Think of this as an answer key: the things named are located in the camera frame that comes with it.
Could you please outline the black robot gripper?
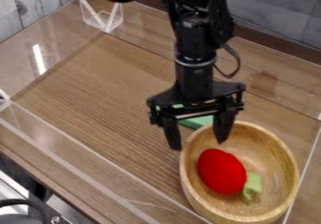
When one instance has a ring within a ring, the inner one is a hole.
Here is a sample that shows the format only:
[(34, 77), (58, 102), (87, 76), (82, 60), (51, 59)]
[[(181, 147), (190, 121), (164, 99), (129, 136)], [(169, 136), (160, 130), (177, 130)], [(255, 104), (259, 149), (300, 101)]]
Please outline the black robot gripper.
[[(213, 119), (213, 132), (218, 143), (228, 140), (236, 115), (244, 110), (244, 92), (247, 86), (241, 82), (220, 82), (213, 78), (217, 53), (209, 52), (202, 57), (189, 58), (176, 56), (176, 81), (173, 86), (148, 100), (152, 108), (182, 104), (210, 114)], [(164, 119), (164, 129), (170, 148), (180, 151), (181, 132), (176, 119)]]

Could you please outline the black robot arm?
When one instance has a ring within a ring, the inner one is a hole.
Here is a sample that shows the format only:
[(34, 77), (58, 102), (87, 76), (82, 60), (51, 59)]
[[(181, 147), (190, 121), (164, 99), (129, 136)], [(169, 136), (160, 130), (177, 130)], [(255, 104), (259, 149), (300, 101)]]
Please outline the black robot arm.
[[(111, 0), (128, 3), (134, 0)], [(236, 115), (244, 110), (241, 82), (218, 82), (217, 51), (230, 47), (235, 21), (228, 0), (162, 0), (176, 36), (173, 87), (150, 97), (150, 122), (165, 130), (170, 148), (182, 148), (178, 121), (194, 117), (213, 117), (216, 140), (224, 142), (232, 133)]]

